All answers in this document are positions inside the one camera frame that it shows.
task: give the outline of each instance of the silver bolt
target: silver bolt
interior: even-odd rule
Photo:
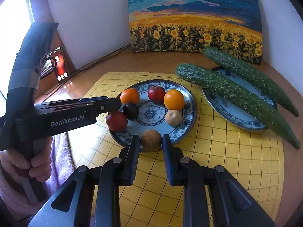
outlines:
[[[223,166],[216,166],[216,171],[219,172],[219,173],[222,173],[225,171],[224,167]]]
[[[187,158],[187,157],[182,157],[182,158],[180,159],[180,161],[181,161],[182,163],[188,163],[188,162],[189,162],[189,158]]]
[[[114,162],[115,164],[119,164],[121,161],[122,161],[122,159],[121,159],[120,157],[115,157],[115,158],[113,158],[113,162]]]
[[[86,169],[87,169],[86,166],[79,166],[79,167],[78,167],[78,171],[81,172],[81,173],[82,173],[82,172],[85,172]]]

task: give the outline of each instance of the green cucumber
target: green cucumber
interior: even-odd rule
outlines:
[[[299,116],[298,110],[287,94],[264,73],[235,56],[211,47],[205,47],[203,54],[219,66],[237,74],[242,79],[245,79],[247,82],[260,89],[264,94],[268,95],[296,117]]]
[[[236,82],[200,66],[182,63],[176,67],[175,72],[181,79],[206,88],[245,110],[272,129],[277,135],[284,138],[295,149],[300,149],[301,144],[286,120],[275,108],[260,99],[256,94]]]

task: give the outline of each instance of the orange fruit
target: orange fruit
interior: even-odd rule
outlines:
[[[183,94],[176,89],[170,89],[164,96],[164,105],[168,110],[181,111],[185,105]]]
[[[120,100],[122,104],[127,102],[138,104],[140,101],[140,94],[136,89],[126,89],[121,93]]]

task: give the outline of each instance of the plate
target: plate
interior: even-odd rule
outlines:
[[[185,106],[182,109],[182,122],[177,127],[169,126],[165,121],[165,115],[168,109],[164,105],[154,104],[147,96],[147,91],[150,87],[159,85],[167,92],[170,89],[180,91],[185,100]],[[131,143],[133,135],[139,135],[148,129],[157,130],[161,136],[169,134],[172,144],[180,142],[193,128],[197,118],[197,104],[192,94],[182,85],[164,79],[152,79],[139,82],[128,89],[134,88],[139,91],[140,102],[139,116],[136,120],[128,120],[128,125],[125,131],[110,133],[117,143],[123,147],[128,147]],[[141,152],[147,152],[142,146]]]
[[[215,67],[212,70],[243,86],[250,92],[256,94],[258,97],[263,99],[272,107],[277,108],[276,102],[273,101],[269,96],[262,94],[262,92],[258,88],[254,87],[249,82],[240,78],[236,74],[225,70],[222,67]],[[202,92],[206,100],[213,107],[213,109],[215,109],[223,118],[225,118],[230,123],[239,126],[242,129],[250,131],[261,131],[267,129],[267,127],[263,123],[248,114],[246,111],[232,104],[231,102],[219,97],[218,95],[211,93],[207,89],[202,88]]]

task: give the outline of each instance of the red fruit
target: red fruit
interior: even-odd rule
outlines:
[[[148,98],[154,102],[155,104],[163,103],[164,96],[165,96],[165,89],[161,86],[155,85],[148,89],[147,95]]]
[[[114,132],[125,130],[127,127],[127,118],[120,111],[109,113],[105,121],[109,129]]]

